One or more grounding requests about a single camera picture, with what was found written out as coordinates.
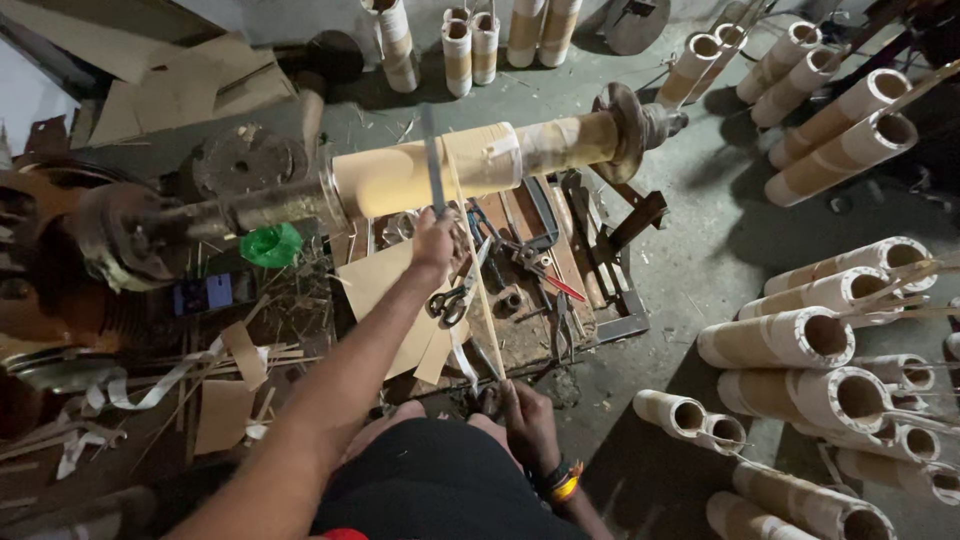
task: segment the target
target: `red fabric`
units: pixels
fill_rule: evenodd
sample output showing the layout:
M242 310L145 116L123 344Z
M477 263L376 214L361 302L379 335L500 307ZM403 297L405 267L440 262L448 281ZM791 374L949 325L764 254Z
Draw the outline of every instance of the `red fabric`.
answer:
M363 532L352 528L335 528L320 536L326 540L370 540Z

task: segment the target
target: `leg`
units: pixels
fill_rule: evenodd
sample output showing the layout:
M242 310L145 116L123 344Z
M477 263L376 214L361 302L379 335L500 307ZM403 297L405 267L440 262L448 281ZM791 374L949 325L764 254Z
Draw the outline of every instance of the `leg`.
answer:
M514 455L510 452L510 446L507 444L507 430L504 429L503 426L495 424L493 420L484 416L483 414L471 414L469 419L467 419L467 424L474 426L478 430L482 430L487 435L493 437L493 440L500 443L500 446L503 447L503 450L507 451L510 459L516 463L517 469L523 471L523 467L520 466L519 462L516 461L516 458L514 458Z
M351 459L354 459L361 452L366 449L373 440L380 436L380 433L388 430L389 428L403 422L404 420L410 420L411 418L420 418L425 417L426 412L423 411L423 404L417 400L411 400L404 403L403 405L396 408L393 416L382 418L377 418L376 420L367 424L359 433L353 437L353 440L350 441L350 444L347 446L347 450L344 452L343 457L340 458L340 464L343 465Z

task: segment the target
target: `concrete floor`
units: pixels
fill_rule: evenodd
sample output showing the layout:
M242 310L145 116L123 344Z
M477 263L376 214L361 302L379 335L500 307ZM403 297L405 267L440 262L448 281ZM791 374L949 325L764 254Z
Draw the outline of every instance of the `concrete floor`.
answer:
M596 38L577 37L566 63L552 70L513 70L501 54L496 80L475 87L459 101L445 89L442 57L428 52L421 88L413 95L391 92L382 73L334 88L331 101L340 103L328 106L324 130L339 153L350 153L396 143L421 101L436 104L441 131L503 120L523 126L585 112L608 81L633 88L648 83L663 70L660 62L701 26L671 25L635 57L606 56ZM863 60L853 57L844 71ZM667 230L644 232L631 246L634 279L653 328L640 338L599 347L589 361L575 366L583 397L578 405L557 411L563 450L588 465L585 487L618 537L715 537L704 506L715 491L731 489L735 461L669 438L630 408L638 390L654 388L698 399L711 411L725 411L715 390L719 370L698 358L691 345L700 329L731 320L758 296L767 278L781 271L890 235L912 236L935 254L960 247L950 215L884 183L882 202L863 183L850 188L853 206L845 215L832 213L824 196L792 209L769 204L762 187L776 171L763 150L777 132L759 135L732 88L752 65L736 58L700 103L684 108L689 127L644 157L634 185L661 190L671 210ZM658 86L649 88L646 101ZM353 102L367 110L362 120ZM419 126L410 135L419 137ZM626 215L627 205L611 190L603 191L603 200L615 219ZM957 277L942 277L928 291L933 304L943 305L960 290L958 285ZM941 360L941 342L948 332L946 320L898 321L857 331L857 352L910 352ZM945 381L941 386L948 388ZM956 408L950 398L931 401L942 410ZM746 452L750 459L828 483L812 439L785 430L777 421L744 422L750 442L756 444ZM944 460L960 459L951 448ZM886 512L901 538L960 536L960 517L943 505L877 485L852 485Z

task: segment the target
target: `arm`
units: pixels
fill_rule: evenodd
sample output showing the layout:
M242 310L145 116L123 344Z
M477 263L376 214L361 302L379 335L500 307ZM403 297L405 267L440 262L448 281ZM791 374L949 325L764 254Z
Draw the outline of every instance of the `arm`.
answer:
M560 466L560 446L550 398L538 394L522 382L505 380L503 393L507 442L510 451L527 470L547 478ZM562 503L553 503L553 512L576 525L597 540L613 540L600 516L579 485Z
M446 277L453 251L446 214L420 217L410 267L376 307L310 370L236 477L174 538L303 538L330 473L360 430L400 343Z

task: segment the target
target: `hand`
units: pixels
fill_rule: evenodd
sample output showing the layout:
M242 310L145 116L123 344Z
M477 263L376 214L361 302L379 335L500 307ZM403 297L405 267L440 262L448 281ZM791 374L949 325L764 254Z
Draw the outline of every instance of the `hand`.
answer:
M546 478L560 466L553 403L522 382L504 380L500 392L510 452L521 465Z
M439 288L450 271L453 260L453 210L444 209L440 219L434 216L433 209L427 207L420 213L417 230L414 232L414 255L410 268L417 272L435 277L434 288Z

